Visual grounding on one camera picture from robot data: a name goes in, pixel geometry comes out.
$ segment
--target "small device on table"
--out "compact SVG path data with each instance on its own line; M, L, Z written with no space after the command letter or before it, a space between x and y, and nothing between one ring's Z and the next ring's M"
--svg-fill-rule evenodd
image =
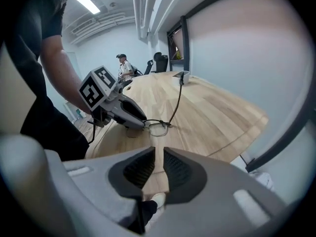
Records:
M79 94L91 110L92 124L107 125L111 119L133 129L143 129L147 117L131 98L123 95L123 87L101 66L92 70L83 80Z

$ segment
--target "cap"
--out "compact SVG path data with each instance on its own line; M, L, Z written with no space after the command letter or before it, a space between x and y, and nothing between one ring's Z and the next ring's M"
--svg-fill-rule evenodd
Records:
M122 58L122 57L125 57L125 58L126 58L126 55L123 54L123 53L120 53L120 54L117 55L117 58Z

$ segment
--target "white shirt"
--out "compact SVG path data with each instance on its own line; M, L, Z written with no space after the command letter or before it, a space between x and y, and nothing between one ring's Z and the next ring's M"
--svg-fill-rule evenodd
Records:
M119 70L121 74L124 74L124 73L133 71L133 68L129 61L125 61L124 64L120 66ZM127 76L123 76L123 80L128 81L128 80L133 80L133 78L130 75L127 75Z

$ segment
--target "person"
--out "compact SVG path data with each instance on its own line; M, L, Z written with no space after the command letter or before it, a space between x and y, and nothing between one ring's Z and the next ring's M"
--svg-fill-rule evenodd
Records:
M21 133L35 138L45 149L54 150L61 160L83 159L89 147L86 138L60 113L48 98L44 68L55 89L69 102L90 113L78 93L81 80L65 52L62 41L62 18L67 0L28 0L19 14L14 28L4 43L8 53L28 87L36 95ZM124 73L130 80L130 63L122 59ZM143 214L149 220L164 203L165 196L144 204Z
M120 62L118 77L122 79L123 87L126 87L133 81L131 75L134 74L134 70L130 62L126 59L125 54L118 54L117 58Z

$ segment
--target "wooden table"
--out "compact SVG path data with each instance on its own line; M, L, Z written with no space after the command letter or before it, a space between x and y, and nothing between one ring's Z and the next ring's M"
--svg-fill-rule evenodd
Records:
M148 119L169 121L180 89L172 85L174 74L176 72L134 78L123 93L138 103ZM231 162L260 135L267 122L266 114L255 105L202 79L190 77L189 83L182 87L173 126L165 136L151 136L145 129L138 137L129 138L124 126L111 121L90 145L86 158L155 146L156 167L143 191L144 194L166 192L163 147Z

